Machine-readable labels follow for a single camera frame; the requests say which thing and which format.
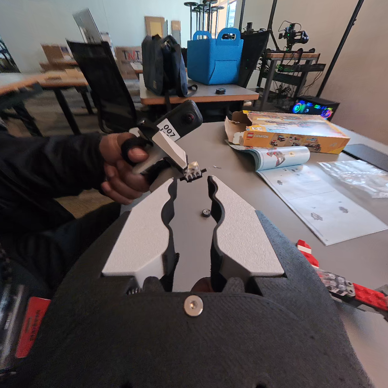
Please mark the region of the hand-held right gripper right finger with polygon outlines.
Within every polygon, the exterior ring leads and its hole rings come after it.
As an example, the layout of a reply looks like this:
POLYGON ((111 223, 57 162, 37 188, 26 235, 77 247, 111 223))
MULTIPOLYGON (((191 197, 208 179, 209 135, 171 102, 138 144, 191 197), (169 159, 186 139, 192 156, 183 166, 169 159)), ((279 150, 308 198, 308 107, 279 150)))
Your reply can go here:
POLYGON ((218 177, 207 177, 211 216, 216 221, 211 243, 211 287, 221 292, 238 278, 283 277, 285 272, 256 209, 218 177))

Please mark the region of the clear plastic bag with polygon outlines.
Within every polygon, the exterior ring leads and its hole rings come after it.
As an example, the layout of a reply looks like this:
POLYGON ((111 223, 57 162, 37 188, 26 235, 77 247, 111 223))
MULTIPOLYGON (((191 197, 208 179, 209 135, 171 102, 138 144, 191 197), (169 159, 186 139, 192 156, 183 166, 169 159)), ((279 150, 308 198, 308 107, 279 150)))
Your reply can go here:
POLYGON ((371 198, 388 198, 388 173, 361 160, 318 162, 323 171, 343 185, 371 198))

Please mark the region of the yellow toy brick box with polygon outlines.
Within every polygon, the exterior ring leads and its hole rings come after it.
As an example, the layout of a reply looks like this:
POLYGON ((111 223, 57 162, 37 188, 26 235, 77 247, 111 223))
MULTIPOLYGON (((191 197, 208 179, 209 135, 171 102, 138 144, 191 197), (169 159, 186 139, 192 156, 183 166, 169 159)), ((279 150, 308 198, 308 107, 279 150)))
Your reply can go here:
POLYGON ((227 141, 248 149, 305 146, 310 152, 339 154, 350 137, 319 115, 236 111, 224 121, 227 141))

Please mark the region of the silver laptop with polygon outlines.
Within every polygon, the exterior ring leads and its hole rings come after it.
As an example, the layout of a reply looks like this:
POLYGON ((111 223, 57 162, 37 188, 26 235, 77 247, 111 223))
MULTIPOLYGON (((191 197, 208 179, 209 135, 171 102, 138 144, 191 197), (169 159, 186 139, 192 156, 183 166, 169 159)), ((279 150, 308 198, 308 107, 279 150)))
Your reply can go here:
POLYGON ((85 43, 100 44, 102 41, 101 34, 90 13, 89 8, 72 14, 85 43))

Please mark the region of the small grey toy brick assembly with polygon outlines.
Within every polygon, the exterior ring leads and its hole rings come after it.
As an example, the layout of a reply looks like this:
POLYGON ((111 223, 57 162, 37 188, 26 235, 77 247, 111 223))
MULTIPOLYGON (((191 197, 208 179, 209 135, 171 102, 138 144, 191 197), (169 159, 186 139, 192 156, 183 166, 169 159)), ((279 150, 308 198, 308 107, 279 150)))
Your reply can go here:
POLYGON ((183 177, 181 177, 179 180, 191 183, 197 179, 202 178, 202 175, 205 172, 207 172, 207 169, 201 169, 198 162, 194 161, 188 164, 187 169, 183 172, 183 177))

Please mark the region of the grey desk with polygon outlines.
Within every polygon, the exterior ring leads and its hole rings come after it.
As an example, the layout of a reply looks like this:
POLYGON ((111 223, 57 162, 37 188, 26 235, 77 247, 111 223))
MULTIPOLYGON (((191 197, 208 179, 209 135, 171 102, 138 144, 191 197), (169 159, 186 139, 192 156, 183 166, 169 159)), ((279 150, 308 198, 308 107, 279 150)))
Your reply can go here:
MULTIPOLYGON (((197 161, 208 175, 215 175, 234 192, 261 211, 295 249, 297 240, 312 248, 320 268, 371 289, 387 284, 387 230, 326 246, 255 172, 253 158, 225 142, 223 123, 203 124, 177 144, 189 161, 197 161)), ((210 209, 207 178, 178 182, 175 216, 170 223, 180 259, 173 291, 190 291, 202 277, 210 276, 210 249, 216 221, 203 218, 210 209)), ((330 313, 343 328, 366 374, 375 387, 387 387, 387 321, 338 302, 327 293, 330 313)))

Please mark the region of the cardboard box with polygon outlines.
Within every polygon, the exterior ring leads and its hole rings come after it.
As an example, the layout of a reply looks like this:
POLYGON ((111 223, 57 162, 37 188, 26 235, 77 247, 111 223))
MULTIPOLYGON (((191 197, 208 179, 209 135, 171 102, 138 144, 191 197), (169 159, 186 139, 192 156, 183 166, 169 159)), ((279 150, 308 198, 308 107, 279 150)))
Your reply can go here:
POLYGON ((139 79, 139 74, 143 72, 141 46, 115 46, 114 52, 123 79, 139 79))
POLYGON ((67 45, 41 44, 46 56, 46 62, 40 62, 41 69, 47 71, 63 71, 76 67, 72 54, 67 45))

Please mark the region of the dark blue backpack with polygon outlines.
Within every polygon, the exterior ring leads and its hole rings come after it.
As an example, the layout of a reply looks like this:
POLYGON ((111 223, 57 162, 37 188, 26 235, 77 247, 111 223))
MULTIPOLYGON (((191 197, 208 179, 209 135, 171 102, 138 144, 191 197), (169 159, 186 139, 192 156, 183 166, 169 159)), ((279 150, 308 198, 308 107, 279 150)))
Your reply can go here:
POLYGON ((171 95, 189 97, 198 86, 187 85, 182 49, 171 35, 146 36, 142 42, 143 80, 148 90, 169 100, 171 95))

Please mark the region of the computer case with coloured lights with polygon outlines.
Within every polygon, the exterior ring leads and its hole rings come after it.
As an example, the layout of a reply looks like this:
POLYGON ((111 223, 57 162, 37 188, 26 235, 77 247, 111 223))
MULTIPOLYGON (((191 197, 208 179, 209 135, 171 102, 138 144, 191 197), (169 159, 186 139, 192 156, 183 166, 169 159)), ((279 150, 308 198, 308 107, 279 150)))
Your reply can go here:
POLYGON ((319 115, 331 121, 340 103, 316 96, 301 95, 296 98, 290 113, 304 115, 319 115))

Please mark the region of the black flat tablet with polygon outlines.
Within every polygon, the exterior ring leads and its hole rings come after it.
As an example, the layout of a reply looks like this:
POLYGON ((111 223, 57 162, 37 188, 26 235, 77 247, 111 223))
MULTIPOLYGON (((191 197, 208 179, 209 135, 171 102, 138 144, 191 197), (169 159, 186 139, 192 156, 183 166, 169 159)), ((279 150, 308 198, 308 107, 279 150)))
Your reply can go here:
POLYGON ((364 144, 352 144, 347 145, 342 152, 354 159, 367 162, 380 170, 388 171, 388 155, 374 148, 364 144))

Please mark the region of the person's left hand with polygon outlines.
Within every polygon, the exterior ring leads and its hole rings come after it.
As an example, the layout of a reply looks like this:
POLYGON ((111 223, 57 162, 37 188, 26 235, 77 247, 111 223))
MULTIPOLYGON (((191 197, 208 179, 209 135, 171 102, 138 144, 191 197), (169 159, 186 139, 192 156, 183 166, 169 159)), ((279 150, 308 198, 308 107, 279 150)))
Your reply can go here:
POLYGON ((149 190, 146 178, 141 174, 134 174, 133 167, 121 155, 122 144, 134 137, 132 133, 109 134, 102 137, 99 143, 105 172, 101 190, 121 205, 130 205, 149 190))

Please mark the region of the black mesh office chair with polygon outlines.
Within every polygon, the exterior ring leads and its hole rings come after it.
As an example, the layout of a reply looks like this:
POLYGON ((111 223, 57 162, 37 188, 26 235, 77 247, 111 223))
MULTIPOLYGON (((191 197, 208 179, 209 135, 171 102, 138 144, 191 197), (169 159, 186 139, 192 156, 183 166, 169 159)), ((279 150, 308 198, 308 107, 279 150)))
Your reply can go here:
POLYGON ((136 127, 133 99, 114 60, 109 43, 82 43, 67 40, 97 109, 100 129, 107 134, 123 133, 136 127))

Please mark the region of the blue felt bag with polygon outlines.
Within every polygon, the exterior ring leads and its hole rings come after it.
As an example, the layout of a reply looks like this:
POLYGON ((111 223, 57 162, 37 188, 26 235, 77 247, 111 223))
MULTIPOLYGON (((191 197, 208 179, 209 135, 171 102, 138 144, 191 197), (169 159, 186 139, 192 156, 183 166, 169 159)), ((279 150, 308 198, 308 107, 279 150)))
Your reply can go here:
POLYGON ((217 38, 196 31, 187 42, 187 75, 204 85, 237 84, 243 50, 240 31, 223 28, 217 38))

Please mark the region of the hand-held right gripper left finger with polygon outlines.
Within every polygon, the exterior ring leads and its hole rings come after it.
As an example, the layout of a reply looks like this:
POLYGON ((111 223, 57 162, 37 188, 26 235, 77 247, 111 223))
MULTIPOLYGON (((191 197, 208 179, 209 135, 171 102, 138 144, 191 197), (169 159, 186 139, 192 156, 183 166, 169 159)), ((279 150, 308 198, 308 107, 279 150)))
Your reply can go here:
POLYGON ((172 291, 179 258, 170 226, 176 197, 177 180, 169 178, 101 236, 106 249, 103 277, 131 277, 141 288, 155 277, 165 291, 172 291))

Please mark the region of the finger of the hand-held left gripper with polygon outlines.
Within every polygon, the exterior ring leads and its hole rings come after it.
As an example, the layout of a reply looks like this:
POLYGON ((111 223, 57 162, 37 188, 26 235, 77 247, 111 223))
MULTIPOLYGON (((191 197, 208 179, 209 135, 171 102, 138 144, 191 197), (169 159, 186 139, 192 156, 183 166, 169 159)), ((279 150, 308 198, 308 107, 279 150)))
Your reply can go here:
POLYGON ((157 145, 165 154, 182 170, 188 167, 186 152, 162 131, 153 135, 151 141, 157 145))

